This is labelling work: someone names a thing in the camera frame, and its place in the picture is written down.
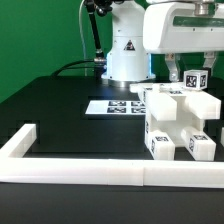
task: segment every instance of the black surface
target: black surface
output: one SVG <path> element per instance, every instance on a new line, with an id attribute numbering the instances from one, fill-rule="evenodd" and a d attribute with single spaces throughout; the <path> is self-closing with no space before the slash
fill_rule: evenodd
<path id="1" fill-rule="evenodd" d="M 210 80 L 208 92 L 222 99 L 222 89 L 223 81 Z M 23 123 L 35 122 L 38 140 L 27 157 L 151 159 L 144 118 L 86 116 L 91 99 L 138 100 L 93 78 L 41 77 L 0 105 L 1 144 Z M 213 139 L 220 138 L 222 124 L 207 123 Z M 222 150 L 219 145 L 216 160 L 222 160 Z M 186 150 L 177 151 L 175 159 L 192 160 Z M 223 224 L 224 191 L 0 183 L 0 223 Z"/>

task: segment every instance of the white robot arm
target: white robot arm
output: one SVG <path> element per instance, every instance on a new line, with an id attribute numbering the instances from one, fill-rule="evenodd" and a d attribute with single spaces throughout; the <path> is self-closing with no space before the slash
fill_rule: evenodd
<path id="1" fill-rule="evenodd" d="M 165 54 L 170 81 L 179 81 L 179 53 L 205 52 L 203 67 L 212 69 L 216 52 L 224 50 L 224 5 L 212 0 L 148 2 L 153 5 L 145 13 L 143 45 L 149 53 Z"/>

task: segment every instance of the cable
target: cable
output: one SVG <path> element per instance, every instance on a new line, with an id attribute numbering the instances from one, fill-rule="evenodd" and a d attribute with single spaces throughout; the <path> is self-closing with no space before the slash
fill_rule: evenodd
<path id="1" fill-rule="evenodd" d="M 79 31 L 80 31 L 80 37 L 81 37 L 81 42 L 82 42 L 82 49 L 83 49 L 83 57 L 84 60 L 86 60 L 86 44 L 85 44 L 85 39 L 83 35 L 83 27 L 82 27 L 82 8 L 84 5 L 85 0 L 82 0 L 80 7 L 79 7 Z"/>
<path id="2" fill-rule="evenodd" d="M 51 76 L 56 77 L 58 76 L 58 74 L 63 71 L 66 70 L 67 68 L 73 66 L 73 65 L 79 65 L 79 64 L 84 64 L 84 63 L 91 63 L 94 62 L 94 60 L 92 59 L 86 59 L 86 60 L 80 60 L 80 61 L 75 61 L 75 62 L 71 62 L 69 64 L 64 65 L 63 67 L 59 68 L 58 70 L 54 71 Z"/>

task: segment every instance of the white block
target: white block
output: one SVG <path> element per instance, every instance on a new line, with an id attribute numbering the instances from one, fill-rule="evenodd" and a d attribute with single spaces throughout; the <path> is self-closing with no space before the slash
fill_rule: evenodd
<path id="1" fill-rule="evenodd" d="M 224 187 L 223 162 L 145 160 L 144 164 L 144 186 Z"/>
<path id="2" fill-rule="evenodd" d="M 222 131 L 221 131 L 221 144 L 224 147 L 224 128 L 222 128 Z"/>
<path id="3" fill-rule="evenodd" d="M 36 125 L 25 124 L 15 135 L 1 148 L 0 158 L 23 157 L 26 151 L 36 140 Z"/>
<path id="4" fill-rule="evenodd" d="M 175 144 L 165 132 L 149 132 L 147 145 L 155 160 L 174 160 Z"/>
<path id="5" fill-rule="evenodd" d="M 166 93 L 148 91 L 146 110 L 150 110 L 157 121 L 176 120 L 177 102 Z"/>
<path id="6" fill-rule="evenodd" d="M 0 181 L 20 183 L 108 184 L 108 160 L 6 158 Z"/>
<path id="7" fill-rule="evenodd" d="M 221 101 L 203 91 L 191 92 L 186 97 L 183 108 L 192 112 L 199 119 L 219 119 Z"/>
<path id="8" fill-rule="evenodd" d="M 204 132 L 186 127 L 181 132 L 186 149 L 195 160 L 213 161 L 216 144 Z"/>
<path id="9" fill-rule="evenodd" d="M 202 90 L 207 88 L 208 71 L 189 70 L 184 72 L 184 88 Z"/>
<path id="10" fill-rule="evenodd" d="M 138 160 L 109 160 L 108 185 L 143 186 L 144 167 Z"/>

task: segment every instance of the black cable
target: black cable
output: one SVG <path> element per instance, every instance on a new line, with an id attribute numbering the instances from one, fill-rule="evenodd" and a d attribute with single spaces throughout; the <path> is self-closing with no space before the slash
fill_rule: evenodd
<path id="1" fill-rule="evenodd" d="M 58 76 L 58 74 L 60 72 L 62 72 L 63 70 L 65 70 L 66 68 L 69 68 L 73 65 L 79 65 L 79 64 L 84 64 L 84 63 L 90 63 L 90 62 L 94 62 L 93 59 L 86 59 L 86 60 L 80 60 L 80 61 L 75 61 L 75 62 L 71 62 L 69 64 L 64 65 L 63 67 L 59 68 L 58 70 L 54 71 L 51 76 L 56 77 Z"/>

